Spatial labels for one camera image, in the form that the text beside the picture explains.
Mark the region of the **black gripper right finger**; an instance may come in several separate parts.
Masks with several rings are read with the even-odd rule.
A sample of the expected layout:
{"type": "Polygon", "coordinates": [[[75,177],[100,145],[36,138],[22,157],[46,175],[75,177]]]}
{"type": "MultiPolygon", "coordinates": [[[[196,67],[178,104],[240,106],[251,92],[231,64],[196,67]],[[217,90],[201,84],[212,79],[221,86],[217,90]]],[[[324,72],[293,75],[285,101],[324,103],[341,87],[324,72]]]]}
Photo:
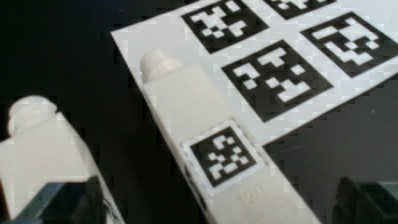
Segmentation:
{"type": "Polygon", "coordinates": [[[341,179],[333,224],[398,224],[396,181],[341,179]]]}

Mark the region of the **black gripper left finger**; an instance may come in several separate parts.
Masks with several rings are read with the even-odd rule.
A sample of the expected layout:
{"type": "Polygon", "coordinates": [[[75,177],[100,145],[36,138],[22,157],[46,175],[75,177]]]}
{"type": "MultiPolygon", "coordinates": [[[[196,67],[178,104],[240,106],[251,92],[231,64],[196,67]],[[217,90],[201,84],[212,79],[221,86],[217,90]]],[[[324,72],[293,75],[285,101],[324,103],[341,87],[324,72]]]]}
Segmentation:
{"type": "Polygon", "coordinates": [[[105,224],[100,179],[50,182],[41,188],[13,224],[105,224]]]}

